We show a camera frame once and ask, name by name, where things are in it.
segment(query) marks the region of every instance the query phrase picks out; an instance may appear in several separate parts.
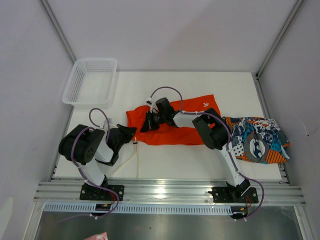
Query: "orange-red fabric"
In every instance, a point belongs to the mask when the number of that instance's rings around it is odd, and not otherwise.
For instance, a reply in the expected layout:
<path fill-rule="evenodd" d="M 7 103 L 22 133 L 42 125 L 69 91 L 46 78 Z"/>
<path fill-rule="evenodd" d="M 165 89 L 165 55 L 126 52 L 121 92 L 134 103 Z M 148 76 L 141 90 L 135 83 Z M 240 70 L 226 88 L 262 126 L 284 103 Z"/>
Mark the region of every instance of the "orange-red fabric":
<path fill-rule="evenodd" d="M 180 100 L 170 103 L 174 110 L 179 110 Z M 205 111 L 213 108 L 219 115 L 220 110 L 213 95 L 200 96 L 183 100 L 182 109 L 187 112 Z M 160 124 L 160 128 L 154 131 L 140 132 L 145 120 L 146 112 L 150 111 L 150 106 L 143 105 L 135 110 L 127 111 L 128 127 L 136 127 L 135 137 L 138 141 L 148 145 L 202 145 L 204 144 L 196 129 L 191 127 L 173 127 L 166 123 Z"/>

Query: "white table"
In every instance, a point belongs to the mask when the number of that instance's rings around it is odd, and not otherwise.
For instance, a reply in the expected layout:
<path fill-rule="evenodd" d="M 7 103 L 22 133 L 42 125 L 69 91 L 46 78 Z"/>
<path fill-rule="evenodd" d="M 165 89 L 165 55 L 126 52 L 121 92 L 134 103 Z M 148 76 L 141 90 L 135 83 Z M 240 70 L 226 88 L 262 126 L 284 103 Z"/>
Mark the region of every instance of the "white table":
<path fill-rule="evenodd" d="M 178 89 L 184 99 L 214 94 L 222 116 L 263 117 L 251 73 L 248 72 L 119 72 L 113 104 L 103 109 L 114 124 L 127 125 L 126 111 L 144 105 L 150 94 L 158 87 Z M 179 95 L 170 89 L 161 89 L 153 97 L 179 100 Z M 70 132 L 78 124 L 92 126 L 90 109 L 75 108 L 69 124 Z M 92 118 L 98 124 L 103 115 L 95 111 Z M 185 145 L 151 146 L 143 142 L 139 148 L 139 178 L 178 180 L 222 180 L 224 170 L 215 153 L 205 147 Z M 108 178 L 136 178 L 137 157 L 128 162 L 116 174 L 115 169 L 134 152 L 132 143 L 125 144 L 119 159 L 112 167 L 100 165 Z M 261 164 L 237 160 L 244 174 L 259 181 L 279 181 L 277 164 Z M 72 162 L 60 156 L 55 177 L 80 177 Z"/>

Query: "pink object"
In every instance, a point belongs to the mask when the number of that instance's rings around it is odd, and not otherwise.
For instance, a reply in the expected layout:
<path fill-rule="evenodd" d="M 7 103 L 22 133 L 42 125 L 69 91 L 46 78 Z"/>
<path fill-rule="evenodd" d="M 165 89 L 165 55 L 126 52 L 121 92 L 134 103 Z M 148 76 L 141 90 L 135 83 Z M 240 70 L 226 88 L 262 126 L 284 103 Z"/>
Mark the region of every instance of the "pink object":
<path fill-rule="evenodd" d="M 107 237 L 107 233 L 104 232 L 104 233 L 100 233 L 100 234 L 97 234 L 94 236 L 90 236 L 84 240 L 108 240 L 108 237 Z"/>

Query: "gray floor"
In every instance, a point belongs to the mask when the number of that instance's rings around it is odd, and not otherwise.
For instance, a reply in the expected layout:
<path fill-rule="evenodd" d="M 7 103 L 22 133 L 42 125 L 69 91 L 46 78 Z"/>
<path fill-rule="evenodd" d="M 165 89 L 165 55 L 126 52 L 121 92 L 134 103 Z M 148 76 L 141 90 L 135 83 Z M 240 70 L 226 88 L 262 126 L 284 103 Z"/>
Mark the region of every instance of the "gray floor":
<path fill-rule="evenodd" d="M 107 232 L 108 240 L 302 240 L 293 207 L 263 207 L 247 222 L 228 216 L 111 214 L 87 216 L 45 212 L 36 240 L 83 240 Z"/>

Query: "laundry basket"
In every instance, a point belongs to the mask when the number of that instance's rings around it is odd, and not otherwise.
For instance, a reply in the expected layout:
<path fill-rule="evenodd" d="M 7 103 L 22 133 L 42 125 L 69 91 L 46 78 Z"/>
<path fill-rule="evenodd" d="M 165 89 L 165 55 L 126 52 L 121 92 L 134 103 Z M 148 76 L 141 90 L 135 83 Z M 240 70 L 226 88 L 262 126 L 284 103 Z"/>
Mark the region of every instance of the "laundry basket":
<path fill-rule="evenodd" d="M 82 58 L 72 68 L 62 96 L 77 108 L 108 107 L 116 90 L 117 61 L 113 58 Z"/>

